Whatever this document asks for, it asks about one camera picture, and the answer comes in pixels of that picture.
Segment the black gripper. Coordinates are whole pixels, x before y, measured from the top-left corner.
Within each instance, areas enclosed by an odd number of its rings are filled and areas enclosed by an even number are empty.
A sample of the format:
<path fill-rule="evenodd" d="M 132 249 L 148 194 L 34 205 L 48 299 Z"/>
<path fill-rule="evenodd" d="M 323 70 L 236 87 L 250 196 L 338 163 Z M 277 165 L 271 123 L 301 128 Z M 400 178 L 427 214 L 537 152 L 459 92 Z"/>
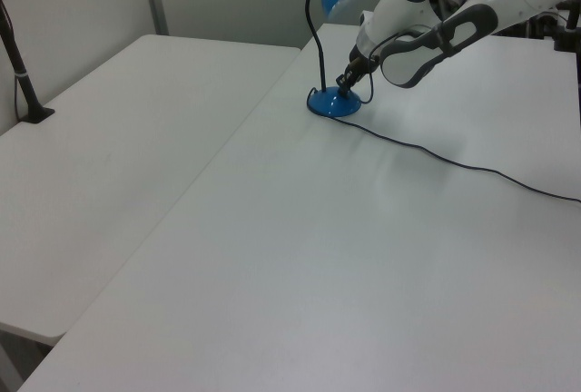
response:
<path fill-rule="evenodd" d="M 363 55 L 357 46 L 350 51 L 349 64 L 346 67 L 346 74 L 337 77 L 337 86 L 341 89 L 344 96 L 352 95 L 352 88 L 366 74 L 373 74 L 379 64 L 377 58 L 372 56 L 368 58 Z"/>

